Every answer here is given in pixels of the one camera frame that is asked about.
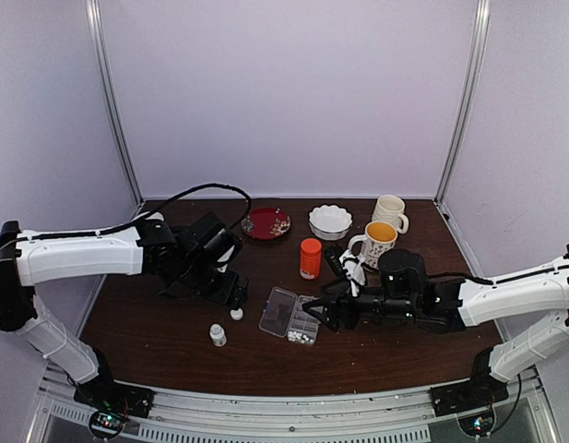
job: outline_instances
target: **mug handle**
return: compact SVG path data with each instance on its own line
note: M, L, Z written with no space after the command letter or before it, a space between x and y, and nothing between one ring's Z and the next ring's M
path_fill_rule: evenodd
M368 240L368 237L365 234L354 235L353 237L351 237L350 241L348 242L348 250L351 252L351 249L354 247L354 245L356 245L359 242L365 242L366 240ZM358 257L363 258L362 252L360 252Z
M403 226L401 226L400 228L397 227L397 232L398 233L406 233L407 229L409 229L409 219L407 218L407 215L405 214L398 214L399 219L401 219L403 221Z

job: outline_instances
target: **floral pattern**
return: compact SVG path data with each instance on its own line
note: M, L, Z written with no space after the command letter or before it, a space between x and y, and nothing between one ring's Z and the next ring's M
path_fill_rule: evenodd
M247 233L250 233L255 228L254 223L251 221L251 217L247 216L241 221L241 228Z
M366 242L366 259L364 262L371 268L378 269L378 258L382 256L386 251L392 249L395 246L395 242L393 243L385 243L383 245L379 243L374 243L371 240Z
M275 219L274 224L272 225L272 229L269 231L275 237L279 237L286 233L290 229L290 217L287 217L286 220Z

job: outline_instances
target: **pill bottle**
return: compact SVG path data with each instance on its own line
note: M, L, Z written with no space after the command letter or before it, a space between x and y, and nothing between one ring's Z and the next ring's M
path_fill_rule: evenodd
M215 346L220 347L227 344L227 335L221 325L214 324L210 327L210 338Z
M315 280L321 273L321 251L323 246L316 238L307 238L301 243L301 277Z

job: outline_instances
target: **yellow liquid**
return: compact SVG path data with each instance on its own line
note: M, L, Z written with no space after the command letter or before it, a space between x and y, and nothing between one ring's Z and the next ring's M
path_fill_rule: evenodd
M392 242L397 238L397 231L388 223L375 221L366 228L366 233L377 242Z

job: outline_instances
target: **black cable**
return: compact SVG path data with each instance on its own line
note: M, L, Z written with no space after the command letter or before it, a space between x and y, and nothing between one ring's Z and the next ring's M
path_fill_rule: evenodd
M525 279L526 277L533 277L535 275L540 275L540 274L548 274L549 272L554 272L556 270L559 269L569 269L569 265L563 265L560 266L559 268L555 269L555 268L546 268L546 269L539 269L539 270L535 270L533 272L528 272L526 274L520 274L520 275L516 275L515 277L510 277L508 279L503 279L503 280L499 280L497 281L495 284L501 284L501 283L508 283L510 281L516 281L516 280L520 280L520 279Z
M170 198L164 200L163 202L161 202L158 205L157 208L154 208L153 210L146 212L144 215L141 214L140 217L138 217L132 221L128 221L126 223L119 224L117 226L113 226L112 228L106 228L106 229L101 229L101 230L96 229L96 230L92 230L92 231L77 231L77 232L72 232L72 233L65 233L65 232L62 232L62 233L41 233L41 234L38 234L38 235L33 236L33 237L19 237L19 238L15 238L13 240L10 240L9 242L5 243L4 245L1 245L0 246L0 252L2 250L6 249L7 247L9 247L13 244L19 243L19 242L28 242L28 241L32 241L32 240L53 240L53 239L57 239L57 238L97 237L100 235L110 235L112 233L119 233L120 231L123 231L125 229L132 228L133 226L136 225L136 222L139 219L141 219L141 218L146 219L147 217L150 217L155 212L159 212L161 209L172 204L174 201L178 200L179 198L182 198L182 197L187 196L189 194L193 194L193 193L200 191L202 189L208 189L211 187L218 188L218 189L227 189L229 191L236 192L245 198L245 201L247 202L247 208L245 209L245 213L241 217L239 217L239 219L237 219L237 221L235 221L231 225L231 229L234 229L234 227L237 226L247 216L247 214L249 214L249 211L251 210L251 204L252 204L251 197L249 197L247 195L247 193L245 191L243 191L241 188L236 187L236 186L222 185L220 183L208 183L205 185L194 186L194 187L191 187L189 189L186 189L185 191L182 191L179 194L176 194L173 197L170 197Z
M503 420L497 427L492 429L491 435L501 430L507 424L509 419L512 418L512 415L514 415L514 412L516 411L517 408L517 404L520 402L520 397L522 396L522 376L520 376L519 374L517 375L517 383L518 383L518 389L517 389L516 401L514 401L514 407L512 407L512 410L505 417L505 420Z
M492 281L488 279L483 279L481 277L475 277L474 275L470 275L466 272L442 272L440 274L428 275L428 279L434 280L434 279L441 279L443 277L462 277L463 279L474 281L475 283L478 284L488 284L493 286L495 284L509 283L510 281L521 280L527 277L534 277L535 275L548 274L549 272L554 272L560 269L569 269L569 265L563 265L560 266L559 268L545 268L545 269L534 270L532 272L527 272L526 274L520 274L516 275L515 277L509 277L507 279L502 279L498 281Z
M71 376L69 376L69 374L64 369L63 369L63 371L66 373L66 382L69 385L71 385L73 388L75 388L77 390L77 392L79 392L79 395L81 395L81 397L83 397L83 400L85 400L85 402L89 406L91 406L92 408L97 409L99 411L100 409L98 407L96 407L96 405L91 402L91 400L88 398L88 396L83 393L83 391L81 390L81 387L78 385L78 383L73 378L71 378Z
M428 275L428 279L430 280L442 279L444 277L462 277L463 279L470 280L478 284L493 284L491 280L475 277L474 275L466 272L442 272L440 274Z
M226 189L228 191L236 192L237 194L240 194L241 196L243 196L245 198L245 200L247 202L247 209L245 210L245 213L241 217L239 217L239 219L237 219L237 221L235 221L231 225L231 229L234 229L235 226L237 226L239 223L241 223L243 221L243 219L245 217L247 217L247 214L249 214L249 211L251 210L251 197L249 197L245 191L243 191L241 188L239 188L237 186L223 185L221 183L208 183L205 185L194 186L194 187L191 187L190 189L186 189L185 191L180 192L179 194L176 194L173 197L168 198L167 200L161 202L156 208L150 210L145 217L149 217L152 214L154 214L155 212L159 212L160 210L162 210L166 206L171 205L175 200L178 200L184 196L187 196L188 194L192 194L192 193L195 193L197 191L201 191L202 189L208 189L210 187L216 187L218 189Z

